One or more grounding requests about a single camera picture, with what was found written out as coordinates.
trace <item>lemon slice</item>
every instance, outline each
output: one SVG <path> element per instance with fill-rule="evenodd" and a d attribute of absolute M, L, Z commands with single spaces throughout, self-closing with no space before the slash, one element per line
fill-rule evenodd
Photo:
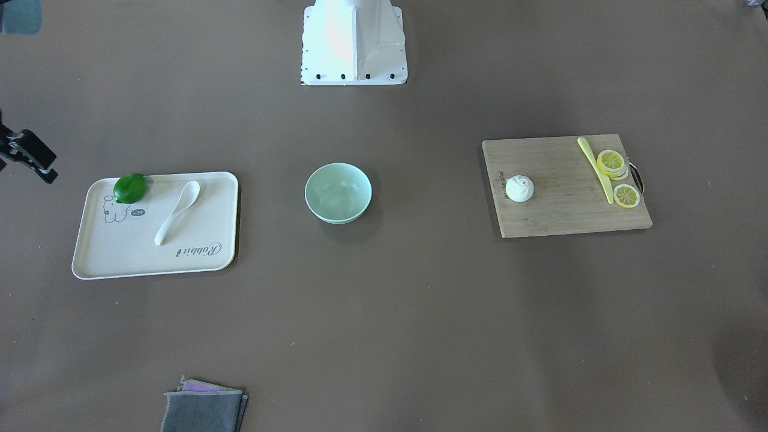
<path fill-rule="evenodd" d="M 615 150 L 603 150 L 598 155 L 598 168 L 610 177 L 620 177 L 627 172 L 624 156 Z"/>
<path fill-rule="evenodd" d="M 640 192 L 630 184 L 619 184 L 614 188 L 614 201 L 623 208 L 637 207 L 640 204 Z"/>
<path fill-rule="evenodd" d="M 609 175 L 608 178 L 610 178 L 612 181 L 619 181 L 624 180 L 629 175 L 629 170 L 624 168 L 624 173 L 620 175 Z"/>

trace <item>yellow knife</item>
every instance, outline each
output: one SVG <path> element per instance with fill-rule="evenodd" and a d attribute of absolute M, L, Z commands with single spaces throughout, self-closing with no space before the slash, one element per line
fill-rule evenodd
<path fill-rule="evenodd" d="M 605 197 L 608 199 L 608 204 L 613 204 L 614 190 L 611 188 L 611 179 L 608 178 L 608 176 L 603 171 L 600 171 L 598 164 L 595 163 L 594 153 L 592 153 L 592 149 L 589 147 L 589 141 L 587 141 L 587 139 L 584 137 L 579 137 L 576 141 L 578 141 L 578 146 L 581 147 L 581 151 L 584 152 L 584 156 L 589 159 L 589 163 L 592 165 L 594 173 L 598 175 L 600 184 L 602 184 L 603 191 L 605 192 Z"/>

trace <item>ceramic spoon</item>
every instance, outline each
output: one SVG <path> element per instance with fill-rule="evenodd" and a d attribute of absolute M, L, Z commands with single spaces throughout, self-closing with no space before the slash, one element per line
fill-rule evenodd
<path fill-rule="evenodd" d="M 192 180 L 184 185 L 184 189 L 181 190 L 179 202 L 176 203 L 176 208 L 170 213 L 170 215 L 168 215 L 168 217 L 165 219 L 165 222 L 163 222 L 162 226 L 160 226 L 160 230 L 157 232 L 157 235 L 154 236 L 154 243 L 157 246 L 160 246 L 163 244 L 163 241 L 165 241 L 165 236 L 168 235 L 168 228 L 170 228 L 170 224 L 174 222 L 179 214 L 194 204 L 199 194 L 200 183 Z"/>

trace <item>cutting board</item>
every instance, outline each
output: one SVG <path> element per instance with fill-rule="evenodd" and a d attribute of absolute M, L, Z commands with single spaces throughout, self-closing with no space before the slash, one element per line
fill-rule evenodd
<path fill-rule="evenodd" d="M 603 150 L 621 153 L 621 139 L 613 135 L 582 135 L 595 156 Z M 485 166 L 491 181 L 498 227 L 502 237 L 579 234 L 650 228 L 645 199 L 635 208 L 608 204 L 589 161 L 576 142 L 578 136 L 483 141 Z M 535 186 L 533 197 L 514 202 L 505 193 L 507 179 L 522 174 Z M 612 181 L 613 187 L 632 176 Z"/>

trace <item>gray object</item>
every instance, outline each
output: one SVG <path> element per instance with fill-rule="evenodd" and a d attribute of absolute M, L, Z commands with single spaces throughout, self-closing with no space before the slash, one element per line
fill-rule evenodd
<path fill-rule="evenodd" d="M 166 393 L 168 398 L 161 432 L 238 432 L 248 396 L 241 390 L 193 381 L 221 390 L 189 391 L 188 383 L 180 391 Z"/>

